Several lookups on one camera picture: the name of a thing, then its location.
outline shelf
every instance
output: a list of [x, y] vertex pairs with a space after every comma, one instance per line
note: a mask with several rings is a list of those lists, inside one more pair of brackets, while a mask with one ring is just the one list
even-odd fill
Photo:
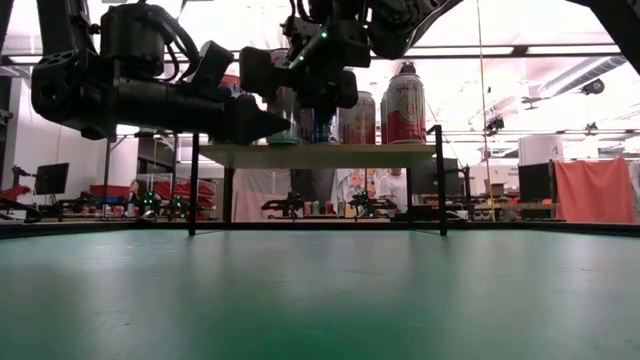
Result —
[[204, 145], [200, 154], [235, 169], [407, 168], [435, 154], [435, 146], [394, 145]]

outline orange curtain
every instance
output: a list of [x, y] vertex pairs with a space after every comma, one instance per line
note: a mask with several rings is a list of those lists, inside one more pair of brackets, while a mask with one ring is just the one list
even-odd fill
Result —
[[568, 222], [635, 223], [627, 163], [554, 162], [558, 219]]

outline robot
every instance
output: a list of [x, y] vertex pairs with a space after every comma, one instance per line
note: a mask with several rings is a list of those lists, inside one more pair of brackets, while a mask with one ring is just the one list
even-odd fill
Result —
[[[145, 0], [113, 6], [97, 25], [89, 22], [85, 1], [37, 0], [44, 53], [33, 69], [31, 100], [44, 118], [90, 139], [113, 137], [117, 124], [129, 124], [249, 144], [288, 128], [286, 120], [259, 110], [252, 95], [233, 96], [219, 88], [233, 54], [213, 41], [198, 50], [161, 7]], [[635, 1], [568, 1], [588, 6], [640, 71]], [[402, 57], [460, 2], [309, 0], [307, 12], [301, 0], [290, 0], [291, 15], [282, 25], [290, 43], [288, 66], [275, 68], [268, 52], [245, 48], [241, 86], [267, 99], [278, 87], [289, 87], [301, 107], [316, 114], [350, 108], [357, 102], [357, 87], [345, 67], [368, 67], [370, 51], [386, 59]], [[4, 1], [0, 13], [10, 13], [12, 3]], [[101, 34], [99, 53], [91, 37], [96, 33]], [[159, 79], [165, 48], [176, 71]], [[189, 61], [180, 75], [175, 49]]]

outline man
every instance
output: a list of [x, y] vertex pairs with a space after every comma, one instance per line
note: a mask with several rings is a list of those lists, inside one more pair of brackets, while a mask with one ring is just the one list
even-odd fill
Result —
[[387, 199], [398, 206], [397, 212], [407, 212], [407, 176], [402, 169], [391, 169], [380, 180], [380, 199]]

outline green table surface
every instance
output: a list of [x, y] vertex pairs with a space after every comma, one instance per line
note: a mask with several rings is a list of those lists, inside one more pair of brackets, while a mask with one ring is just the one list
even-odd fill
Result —
[[0, 359], [640, 359], [640, 242], [533, 231], [6, 240]]

